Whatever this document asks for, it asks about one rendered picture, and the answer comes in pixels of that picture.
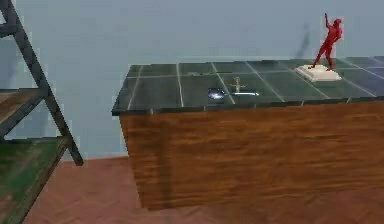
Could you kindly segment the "silver metal spoon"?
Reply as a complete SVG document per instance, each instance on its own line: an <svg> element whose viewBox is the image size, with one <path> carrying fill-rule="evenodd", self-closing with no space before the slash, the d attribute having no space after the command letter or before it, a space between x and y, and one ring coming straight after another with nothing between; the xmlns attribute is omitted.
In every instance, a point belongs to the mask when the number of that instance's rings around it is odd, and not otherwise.
<svg viewBox="0 0 384 224"><path fill-rule="evenodd" d="M240 96L240 95L249 95L249 96L258 96L257 92L232 92L231 94L226 93L223 89L221 88L209 88L207 90L207 96L210 99L213 100L220 100L223 99L225 96Z"/></svg>

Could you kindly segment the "wooden counter with tiled top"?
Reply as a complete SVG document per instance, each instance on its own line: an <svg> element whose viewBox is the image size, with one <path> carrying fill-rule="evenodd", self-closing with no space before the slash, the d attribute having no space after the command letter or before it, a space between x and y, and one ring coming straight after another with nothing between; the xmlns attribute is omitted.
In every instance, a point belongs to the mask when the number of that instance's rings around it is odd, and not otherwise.
<svg viewBox="0 0 384 224"><path fill-rule="evenodd" d="M305 59L133 65L112 113L141 203L214 202L384 188L384 56L340 58L311 82ZM213 100L209 88L231 94Z"/></svg>

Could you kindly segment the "red figure statue white base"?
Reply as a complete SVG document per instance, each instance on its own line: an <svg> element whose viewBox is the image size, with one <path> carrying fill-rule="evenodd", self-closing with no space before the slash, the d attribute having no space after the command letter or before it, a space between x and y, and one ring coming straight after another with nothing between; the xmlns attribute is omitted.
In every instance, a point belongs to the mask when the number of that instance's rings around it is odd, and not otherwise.
<svg viewBox="0 0 384 224"><path fill-rule="evenodd" d="M339 81L341 79L341 76L333 70L331 53L334 44L342 37L342 19L336 18L333 23L330 23L327 13L324 14L324 18L328 32L316 58L311 65L302 65L295 69L298 74L311 82Z"/></svg>

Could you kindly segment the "dark frame ladder shelf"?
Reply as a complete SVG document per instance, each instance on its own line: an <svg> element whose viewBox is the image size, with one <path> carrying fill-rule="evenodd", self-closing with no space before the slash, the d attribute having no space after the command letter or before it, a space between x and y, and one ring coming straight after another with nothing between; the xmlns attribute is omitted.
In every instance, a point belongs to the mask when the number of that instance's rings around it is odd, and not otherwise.
<svg viewBox="0 0 384 224"><path fill-rule="evenodd" d="M83 158L13 0L0 0L0 15L0 224L22 224L63 154ZM33 84L9 84L3 52L24 61Z"/></svg>

